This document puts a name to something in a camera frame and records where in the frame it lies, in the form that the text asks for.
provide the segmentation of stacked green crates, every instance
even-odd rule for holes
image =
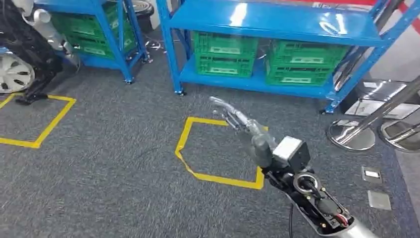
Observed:
[[[265,59],[266,83],[322,86],[348,46],[273,40]]]
[[[109,22],[109,26],[118,42],[118,13],[115,2],[104,4],[104,11]],[[109,47],[109,43],[94,15],[54,13],[52,23],[69,43],[75,48],[76,52],[83,52],[104,58],[113,59],[114,54]],[[136,47],[136,40],[127,13],[124,13],[123,22],[124,52],[131,51]]]
[[[194,32],[197,73],[250,77],[258,38],[210,32]]]

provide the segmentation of yellow floor tape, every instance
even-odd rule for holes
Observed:
[[[0,109],[2,107],[4,107],[8,102],[10,102],[13,99],[13,97],[16,96],[16,95],[22,95],[22,94],[21,93],[11,94],[8,98],[6,98],[6,100],[4,100],[0,104]],[[58,113],[58,115],[50,122],[50,124],[44,129],[44,131],[41,132],[41,134],[38,136],[38,138],[35,141],[25,141],[25,140],[0,138],[0,143],[38,149],[41,146],[41,143],[49,135],[49,133],[54,129],[54,127],[57,126],[57,124],[60,122],[60,120],[66,115],[66,113],[70,110],[70,108],[76,102],[76,99],[74,99],[74,98],[63,97],[63,96],[48,95],[48,98],[49,99],[55,99],[55,100],[67,101],[68,103],[60,111],[60,113]]]
[[[228,185],[238,186],[238,187],[262,189],[262,187],[264,186],[264,175],[262,174],[260,167],[257,167],[257,171],[256,171],[257,174],[256,174],[256,178],[254,182],[213,176],[213,175],[206,175],[206,174],[194,172],[190,168],[190,166],[187,164],[187,162],[185,162],[184,158],[181,155],[181,150],[184,148],[185,143],[187,142],[187,138],[188,138],[188,135],[190,134],[190,130],[193,123],[205,123],[205,124],[212,124],[212,125],[228,126],[227,122],[225,122],[224,120],[213,120],[213,119],[195,118],[195,117],[187,118],[187,121],[185,122],[184,130],[182,131],[181,137],[179,138],[179,141],[178,141],[178,145],[176,146],[175,155],[181,160],[181,162],[184,164],[188,172],[190,172],[194,177],[200,180],[204,180],[204,181],[217,182],[217,183],[228,184]]]

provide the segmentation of gray carpet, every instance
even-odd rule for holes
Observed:
[[[416,238],[420,229],[395,153],[382,143],[365,153],[330,144],[325,127],[339,115],[320,116],[322,102],[256,92],[186,85],[173,93],[166,58],[154,52],[137,82],[117,71],[84,68],[57,82],[53,94],[76,104],[34,150],[0,144],[0,237],[285,238],[289,203],[265,184],[253,190],[200,181],[175,157],[186,117],[214,118],[215,95],[268,126],[276,138],[307,141],[312,166],[349,210],[378,236]],[[0,110],[2,136],[33,138],[61,102],[36,102],[10,119]],[[31,127],[25,125],[26,115]],[[201,173],[252,180],[255,166],[227,127],[194,125],[182,151]],[[362,181],[360,166],[381,168],[384,185]],[[391,196],[393,210],[369,208],[367,190]],[[296,238],[316,237],[294,217]]]

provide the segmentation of black trash bin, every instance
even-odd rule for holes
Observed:
[[[133,8],[136,12],[137,21],[144,34],[148,34],[153,31],[152,22],[150,16],[155,12],[155,8],[150,2],[146,0],[133,0]]]

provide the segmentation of stanchion base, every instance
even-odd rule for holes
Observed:
[[[417,153],[420,152],[420,133],[417,133],[405,140],[399,142],[393,142],[389,139],[405,131],[408,128],[411,128],[413,125],[409,123],[405,123],[402,121],[391,121],[382,124],[379,127],[379,137],[388,145],[392,146],[393,148],[406,152],[406,153]]]
[[[357,125],[359,125],[357,121],[337,120],[327,129],[327,137],[334,145],[349,151],[364,151],[372,148],[375,145],[375,133],[370,128],[360,132],[345,144],[339,142]]]

